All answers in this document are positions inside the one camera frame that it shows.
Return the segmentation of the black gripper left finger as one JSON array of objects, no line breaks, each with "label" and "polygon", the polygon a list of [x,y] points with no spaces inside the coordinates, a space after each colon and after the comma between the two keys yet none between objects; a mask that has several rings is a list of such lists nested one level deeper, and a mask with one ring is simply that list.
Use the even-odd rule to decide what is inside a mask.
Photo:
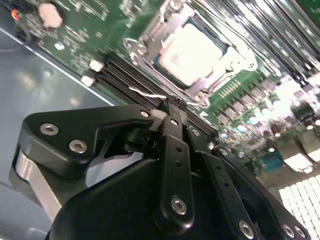
[{"label": "black gripper left finger", "polygon": [[189,146],[174,100],[39,112],[21,126],[14,170],[54,222],[71,198],[139,161],[156,162],[153,220],[168,236],[194,224]]}]

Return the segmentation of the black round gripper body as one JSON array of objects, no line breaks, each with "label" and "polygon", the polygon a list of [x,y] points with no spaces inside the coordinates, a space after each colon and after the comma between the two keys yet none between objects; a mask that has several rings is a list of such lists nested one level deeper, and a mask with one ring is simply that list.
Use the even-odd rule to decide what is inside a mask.
[{"label": "black round gripper body", "polygon": [[[50,240],[168,240],[153,219],[154,160],[140,160],[72,197],[51,226]],[[233,235],[204,180],[193,175],[195,219],[182,240],[231,240]]]}]

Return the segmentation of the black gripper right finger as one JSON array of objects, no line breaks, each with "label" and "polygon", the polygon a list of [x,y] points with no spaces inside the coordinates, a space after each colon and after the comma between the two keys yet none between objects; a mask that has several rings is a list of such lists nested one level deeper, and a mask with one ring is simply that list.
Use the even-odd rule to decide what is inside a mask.
[{"label": "black gripper right finger", "polygon": [[218,213],[222,240],[309,240],[307,229],[224,147],[209,150],[205,137],[189,124],[187,103],[174,100],[191,153],[200,167]]}]

